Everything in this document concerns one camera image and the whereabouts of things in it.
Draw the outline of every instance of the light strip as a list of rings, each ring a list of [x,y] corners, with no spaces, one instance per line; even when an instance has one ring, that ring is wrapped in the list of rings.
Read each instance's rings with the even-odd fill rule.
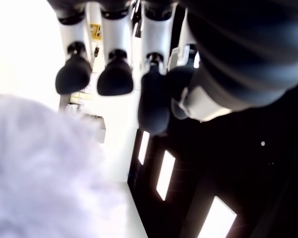
[[[215,197],[198,238],[226,238],[236,213]]]
[[[174,162],[175,158],[168,151],[165,151],[157,184],[157,191],[163,201],[165,201],[167,196]]]
[[[134,28],[134,32],[133,32],[133,36],[136,36],[137,27],[138,27],[138,23],[135,24],[135,28]]]
[[[132,11],[132,13],[131,13],[131,17],[130,17],[131,20],[133,19],[134,14],[135,14],[135,8],[133,8],[133,11]]]
[[[138,12],[139,5],[140,5],[140,0],[137,1],[136,12]]]
[[[148,147],[149,137],[150,137],[150,134],[145,131],[143,133],[143,138],[141,140],[140,151],[139,151],[139,155],[138,155],[138,160],[140,161],[140,163],[142,165],[144,165],[144,162],[145,162],[145,157],[146,157],[146,151],[147,151],[147,147]]]

